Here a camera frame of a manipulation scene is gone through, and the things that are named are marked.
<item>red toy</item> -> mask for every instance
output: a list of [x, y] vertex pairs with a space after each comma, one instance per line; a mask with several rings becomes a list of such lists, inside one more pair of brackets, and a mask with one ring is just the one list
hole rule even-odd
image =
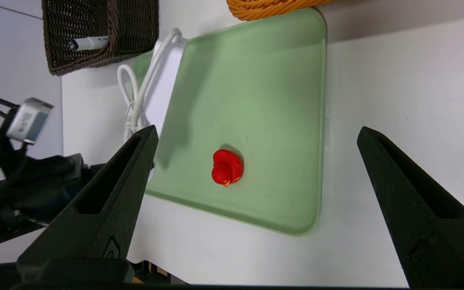
[[219, 149], [214, 152], [212, 159], [214, 160], [212, 179], [217, 184], [228, 187], [238, 182], [243, 176], [243, 162], [234, 152]]

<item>orange wicker basket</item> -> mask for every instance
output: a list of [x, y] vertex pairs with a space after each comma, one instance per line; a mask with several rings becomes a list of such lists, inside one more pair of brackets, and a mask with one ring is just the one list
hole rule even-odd
[[251, 21], [330, 1], [332, 0], [227, 0], [227, 4], [236, 18]]

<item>white table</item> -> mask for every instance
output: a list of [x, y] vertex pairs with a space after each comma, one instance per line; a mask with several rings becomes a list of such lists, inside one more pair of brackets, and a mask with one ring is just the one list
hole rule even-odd
[[[128, 258], [188, 283], [406, 286], [356, 145], [386, 134], [464, 204], [464, 1], [341, 0], [328, 24], [323, 210], [294, 238], [145, 196]], [[187, 38], [239, 23], [225, 1], [162, 0]], [[106, 162], [121, 146], [117, 65], [62, 79], [64, 153]]]

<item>wicker basket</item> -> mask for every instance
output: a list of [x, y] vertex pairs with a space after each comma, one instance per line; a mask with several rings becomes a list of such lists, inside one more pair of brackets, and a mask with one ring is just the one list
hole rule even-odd
[[[105, 66], [150, 51], [159, 34], [158, 0], [42, 0], [44, 43], [53, 75]], [[99, 50], [73, 52], [74, 38], [108, 35]]]

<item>translucent green tray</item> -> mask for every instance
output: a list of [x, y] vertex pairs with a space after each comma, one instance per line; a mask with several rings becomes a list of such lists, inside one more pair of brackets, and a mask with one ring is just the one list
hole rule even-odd
[[[188, 41], [146, 194], [287, 235], [319, 217], [326, 27], [290, 14]], [[151, 53], [134, 64], [143, 79]], [[212, 154], [241, 154], [244, 175], [212, 181]]]

